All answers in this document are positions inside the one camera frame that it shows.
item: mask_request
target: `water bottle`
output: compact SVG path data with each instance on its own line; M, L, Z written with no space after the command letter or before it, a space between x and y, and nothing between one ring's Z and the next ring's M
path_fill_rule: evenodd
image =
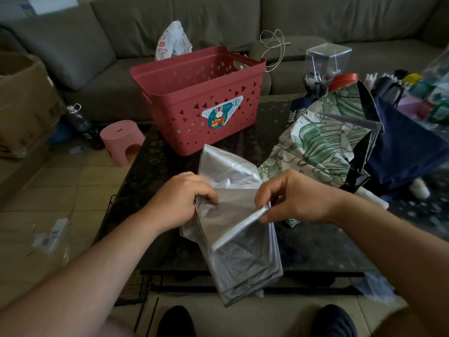
M67 119L90 143L94 150L104 149L105 145L100 137L100 130L89 119L83 116L81 105L76 103L67 107Z

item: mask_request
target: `white plastic bag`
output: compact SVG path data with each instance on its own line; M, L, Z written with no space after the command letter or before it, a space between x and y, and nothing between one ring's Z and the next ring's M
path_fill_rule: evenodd
M171 58L192 52L192 44L188 40L181 22L173 21L164 31L156 47L155 60Z

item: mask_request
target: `sofa armrest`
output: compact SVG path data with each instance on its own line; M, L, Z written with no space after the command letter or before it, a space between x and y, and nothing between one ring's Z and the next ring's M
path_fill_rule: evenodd
M449 0L440 0L424 25L421 40L431 46L445 48L449 43Z

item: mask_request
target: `pink plastic stool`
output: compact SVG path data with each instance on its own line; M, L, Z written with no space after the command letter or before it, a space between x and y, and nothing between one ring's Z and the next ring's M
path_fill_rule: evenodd
M100 132L109 155L119 167L128 165L126 149L134 144L142 146L145 136L132 120L121 120L108 125Z

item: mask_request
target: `red plastic basket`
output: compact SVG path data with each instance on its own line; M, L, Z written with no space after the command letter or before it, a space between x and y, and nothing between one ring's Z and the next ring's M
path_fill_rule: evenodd
M187 156L254 124L265 70L265 60L212 47L130 71L161 134Z

